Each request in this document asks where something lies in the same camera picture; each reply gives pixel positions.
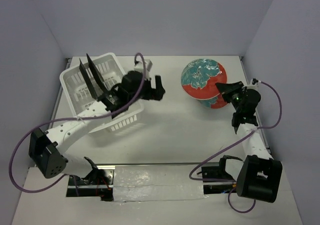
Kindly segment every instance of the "gray wall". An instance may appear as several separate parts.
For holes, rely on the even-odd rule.
[[[320,0],[274,0],[244,56],[245,70],[272,84],[283,100],[280,125],[267,131],[283,161],[304,225],[319,224]],[[278,102],[262,89],[264,125],[275,122]]]
[[[64,68],[63,54],[32,0],[0,0],[0,223],[11,224],[20,192],[8,164],[18,140],[50,118]],[[23,184],[30,160],[28,142],[14,161]]]
[[[68,57],[244,55],[272,0],[35,0]]]

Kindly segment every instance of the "white plastic basket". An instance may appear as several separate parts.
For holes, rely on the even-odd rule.
[[[120,83],[123,75],[126,74],[114,53],[106,53],[98,56],[93,60],[93,62],[101,73],[109,90],[113,85]],[[93,86],[98,86],[88,68],[88,63],[86,62],[83,65]],[[78,65],[64,70],[60,75],[60,82],[73,116],[76,116],[86,108],[90,107],[90,105],[95,101],[89,93],[88,87],[81,75]],[[91,133],[101,129],[107,129],[110,132],[118,132],[123,128],[127,128],[128,126],[136,123],[141,118],[140,113],[143,110],[143,104],[140,101],[137,101],[132,104],[127,111],[119,114],[114,119],[111,120],[107,117],[106,122],[92,130]]]

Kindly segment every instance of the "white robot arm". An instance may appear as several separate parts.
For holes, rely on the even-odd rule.
[[[139,86],[143,79],[143,65],[140,62],[136,62],[134,70],[123,76],[121,83],[108,90],[88,54],[87,59],[89,69],[100,90],[94,88],[81,61],[79,70],[91,96],[96,101],[70,121],[45,132],[38,128],[31,133],[29,156],[47,179],[63,173],[78,176],[90,183],[97,176],[103,177],[104,171],[99,170],[88,157],[75,157],[66,151],[90,131],[106,123],[108,119],[111,120],[117,116],[119,109],[123,110],[122,112],[126,111],[129,107],[129,101],[135,97],[135,101],[138,99],[160,101],[166,92],[162,87],[159,75],[155,76],[155,88],[151,87],[149,71],[152,63],[150,60],[145,61],[144,83],[140,90]]]
[[[263,128],[258,127],[255,116],[256,107],[261,100],[260,94],[256,91],[258,83],[256,79],[253,79],[248,86],[244,86],[242,82],[216,83],[223,99],[227,103],[232,103],[235,108],[231,122],[235,133],[241,139],[249,136],[242,141],[245,160],[223,156],[219,161],[219,168],[236,181],[236,192],[239,197],[273,203],[278,194],[282,164],[273,159],[258,133],[258,129]],[[280,111],[278,122],[266,128],[274,128],[280,121],[281,113]]]

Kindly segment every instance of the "black bracket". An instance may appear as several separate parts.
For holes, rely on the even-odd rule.
[[[231,125],[237,133],[240,124],[253,124],[258,126],[257,118],[254,116],[256,107],[261,100],[261,95],[254,89],[247,89],[239,81],[235,83],[217,82],[216,87],[226,103],[231,103],[235,109]]]
[[[61,173],[68,162],[60,154],[56,146],[57,143],[51,142],[40,128],[31,133],[29,156],[46,179],[51,179]]]
[[[95,82],[97,83],[97,89],[94,88],[92,81],[90,80],[86,68],[80,60],[80,72],[83,79],[88,87],[88,90],[93,99],[101,101],[107,111],[116,111],[126,105],[136,94],[140,86],[143,74],[139,71],[129,71],[122,77],[121,83],[114,85],[110,90],[105,85],[104,79],[97,67],[95,66],[89,55],[86,55],[88,60],[88,67],[93,75]],[[155,76],[155,88],[151,87],[151,80],[146,79],[143,83],[141,92],[137,96],[136,100],[156,100],[160,101],[164,94],[165,89],[162,86],[161,77]]]
[[[236,181],[239,197],[273,203],[278,194],[282,164],[273,159],[246,156]]]

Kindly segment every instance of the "red wire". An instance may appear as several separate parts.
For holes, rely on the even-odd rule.
[[[99,178],[98,181],[96,183],[96,189],[95,189],[95,195],[98,196],[98,187],[99,187]]]
[[[108,188],[108,190],[111,190],[111,188],[109,187],[108,183],[106,183],[106,181],[104,180],[103,177],[101,177],[102,181],[104,182],[104,184],[106,185],[106,187]]]

